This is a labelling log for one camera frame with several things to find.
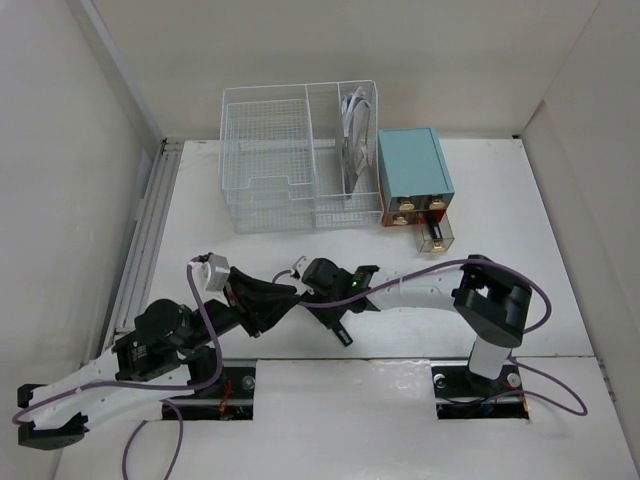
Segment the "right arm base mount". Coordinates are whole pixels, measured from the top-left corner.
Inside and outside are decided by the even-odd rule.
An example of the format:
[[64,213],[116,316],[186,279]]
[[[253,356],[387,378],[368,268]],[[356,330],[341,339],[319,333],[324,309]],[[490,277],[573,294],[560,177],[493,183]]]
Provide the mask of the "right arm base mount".
[[505,364],[496,380],[472,373],[465,361],[434,362],[431,374],[439,420],[529,419],[513,364]]

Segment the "yellow highlighter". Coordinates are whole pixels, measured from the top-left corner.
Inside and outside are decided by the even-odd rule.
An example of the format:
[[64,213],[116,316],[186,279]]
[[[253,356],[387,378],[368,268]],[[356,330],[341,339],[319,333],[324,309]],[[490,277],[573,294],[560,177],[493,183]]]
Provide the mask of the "yellow highlighter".
[[334,325],[331,328],[331,331],[334,333],[334,335],[337,337],[337,339],[340,341],[340,343],[344,347],[348,347],[353,343],[353,338],[351,337],[351,335],[348,333],[348,331],[343,325],[341,324]]

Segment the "grey setup guide booklet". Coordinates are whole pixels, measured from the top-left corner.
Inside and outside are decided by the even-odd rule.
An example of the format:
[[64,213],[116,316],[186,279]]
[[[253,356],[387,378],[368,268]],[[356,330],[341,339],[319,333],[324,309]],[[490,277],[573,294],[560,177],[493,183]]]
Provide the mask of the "grey setup guide booklet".
[[351,111],[347,111],[343,118],[341,160],[347,195],[354,192],[358,178],[367,164],[370,117],[371,105],[363,100]]

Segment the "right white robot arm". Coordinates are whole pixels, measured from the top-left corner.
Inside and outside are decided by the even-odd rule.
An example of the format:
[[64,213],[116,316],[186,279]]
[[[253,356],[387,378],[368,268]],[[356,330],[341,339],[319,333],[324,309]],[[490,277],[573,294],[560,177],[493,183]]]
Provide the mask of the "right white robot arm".
[[307,288],[301,304],[333,330],[347,312],[415,308],[458,314],[476,334],[463,381],[477,394],[498,384],[507,357],[521,346],[533,293],[522,275],[481,255],[423,273],[376,265],[349,273],[315,259],[301,282]]

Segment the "purple highlighter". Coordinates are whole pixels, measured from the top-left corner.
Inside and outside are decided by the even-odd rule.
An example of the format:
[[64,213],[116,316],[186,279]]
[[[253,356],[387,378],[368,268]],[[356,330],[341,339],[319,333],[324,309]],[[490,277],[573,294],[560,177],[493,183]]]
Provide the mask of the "purple highlighter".
[[437,216],[432,212],[427,212],[425,214],[425,223],[432,241],[440,242],[443,236]]

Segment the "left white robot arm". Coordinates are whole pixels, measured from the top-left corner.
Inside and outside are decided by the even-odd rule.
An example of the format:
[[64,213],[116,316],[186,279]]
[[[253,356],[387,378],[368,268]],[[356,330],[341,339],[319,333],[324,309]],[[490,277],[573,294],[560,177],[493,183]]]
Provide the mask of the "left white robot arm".
[[170,299],[149,304],[133,331],[68,377],[17,390],[13,422],[22,447],[55,450],[152,402],[223,387],[220,336],[241,327],[251,337],[273,328],[301,297],[295,287],[255,280],[233,269],[224,301],[198,298],[196,309]]

